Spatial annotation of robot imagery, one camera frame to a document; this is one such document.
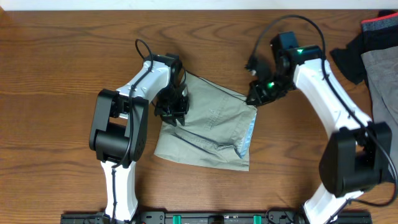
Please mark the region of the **beige khaki shorts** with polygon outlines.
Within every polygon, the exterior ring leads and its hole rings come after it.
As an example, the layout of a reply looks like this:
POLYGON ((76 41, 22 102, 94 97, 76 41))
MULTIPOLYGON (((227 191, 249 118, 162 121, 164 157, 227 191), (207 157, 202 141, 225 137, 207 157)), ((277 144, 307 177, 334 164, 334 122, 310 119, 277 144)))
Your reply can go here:
POLYGON ((188 73, 185 124, 163 123, 154 154, 180 164, 249 170, 257 108, 238 92, 188 73))

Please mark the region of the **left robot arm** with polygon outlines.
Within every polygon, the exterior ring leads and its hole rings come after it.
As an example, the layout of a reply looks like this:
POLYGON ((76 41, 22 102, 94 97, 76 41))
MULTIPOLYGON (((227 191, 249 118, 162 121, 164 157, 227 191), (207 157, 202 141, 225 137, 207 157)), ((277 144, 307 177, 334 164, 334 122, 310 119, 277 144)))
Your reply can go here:
POLYGON ((130 223, 136 214, 135 169, 146 146, 149 106, 166 124, 185 123, 189 102, 182 68, 178 55, 150 54, 132 80, 98 93, 89 147, 105 174, 104 218, 110 223, 130 223))

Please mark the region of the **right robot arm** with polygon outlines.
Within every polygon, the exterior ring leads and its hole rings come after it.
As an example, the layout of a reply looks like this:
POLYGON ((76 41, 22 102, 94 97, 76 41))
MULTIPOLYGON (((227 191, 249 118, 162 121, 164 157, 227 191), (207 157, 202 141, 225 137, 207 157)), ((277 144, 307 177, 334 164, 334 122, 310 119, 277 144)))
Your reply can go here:
POLYGON ((246 103, 262 106, 300 90, 328 136, 318 170, 321 184, 297 212, 268 212, 269 223, 370 223, 368 213, 345 212, 345 206, 385 182, 389 176, 392 131, 375 123, 336 80, 317 45, 299 46, 293 32, 271 40, 276 70, 252 53, 246 64, 256 79, 246 103))

